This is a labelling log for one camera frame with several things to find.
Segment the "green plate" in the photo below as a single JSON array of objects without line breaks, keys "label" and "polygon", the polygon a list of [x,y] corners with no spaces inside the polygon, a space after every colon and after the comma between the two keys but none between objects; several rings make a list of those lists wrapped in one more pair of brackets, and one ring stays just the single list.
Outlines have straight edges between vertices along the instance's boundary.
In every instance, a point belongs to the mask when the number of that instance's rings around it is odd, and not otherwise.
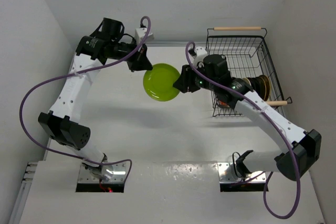
[{"label": "green plate", "polygon": [[179,78],[179,71],[166,63],[153,65],[143,76],[143,87],[146,94],[155,101],[167,102],[176,98],[180,91],[173,87]]}]

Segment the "orange plate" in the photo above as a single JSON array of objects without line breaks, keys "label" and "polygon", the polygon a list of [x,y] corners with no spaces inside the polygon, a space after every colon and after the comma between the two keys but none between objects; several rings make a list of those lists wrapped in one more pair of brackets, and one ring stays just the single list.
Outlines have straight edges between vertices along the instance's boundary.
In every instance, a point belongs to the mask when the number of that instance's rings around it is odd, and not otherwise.
[{"label": "orange plate", "polygon": [[221,100],[218,100],[218,104],[223,107],[228,107],[228,105]]}]

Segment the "yellow patterned plate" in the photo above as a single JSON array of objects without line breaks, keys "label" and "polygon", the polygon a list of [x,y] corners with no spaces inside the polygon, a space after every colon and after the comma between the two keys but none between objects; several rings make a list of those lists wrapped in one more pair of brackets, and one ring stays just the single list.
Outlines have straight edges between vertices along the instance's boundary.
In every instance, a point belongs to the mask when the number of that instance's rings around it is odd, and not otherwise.
[{"label": "yellow patterned plate", "polygon": [[263,100],[267,101],[269,99],[271,90],[270,81],[265,75],[260,75],[258,78],[260,81],[260,92],[263,95]]}]

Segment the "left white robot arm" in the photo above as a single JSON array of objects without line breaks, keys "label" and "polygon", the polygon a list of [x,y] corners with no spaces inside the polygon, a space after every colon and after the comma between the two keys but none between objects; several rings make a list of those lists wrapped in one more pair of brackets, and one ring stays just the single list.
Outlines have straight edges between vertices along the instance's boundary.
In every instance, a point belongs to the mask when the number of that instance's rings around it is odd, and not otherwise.
[{"label": "left white robot arm", "polygon": [[150,27],[141,24],[135,29],[129,44],[121,41],[123,36],[123,23],[104,18],[91,35],[82,37],[61,93],[49,112],[38,117],[38,122],[52,140],[82,157],[85,169],[104,182],[112,179],[116,165],[108,164],[106,154],[89,140],[90,129],[80,125],[82,106],[93,81],[108,59],[118,61],[126,57],[131,71],[153,68],[146,57],[145,45],[147,40],[153,39]]}]

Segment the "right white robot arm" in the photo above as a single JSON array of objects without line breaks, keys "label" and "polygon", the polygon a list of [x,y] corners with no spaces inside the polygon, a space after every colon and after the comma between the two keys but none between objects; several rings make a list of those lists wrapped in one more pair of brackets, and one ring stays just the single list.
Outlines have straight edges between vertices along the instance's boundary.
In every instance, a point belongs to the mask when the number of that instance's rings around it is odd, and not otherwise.
[{"label": "right white robot arm", "polygon": [[247,150],[236,160],[241,176],[255,171],[279,172],[295,181],[318,160],[321,134],[307,132],[288,121],[266,103],[243,79],[232,77],[221,55],[208,55],[197,65],[183,65],[173,87],[182,93],[199,89],[213,91],[234,111],[248,117],[279,147],[276,152]]}]

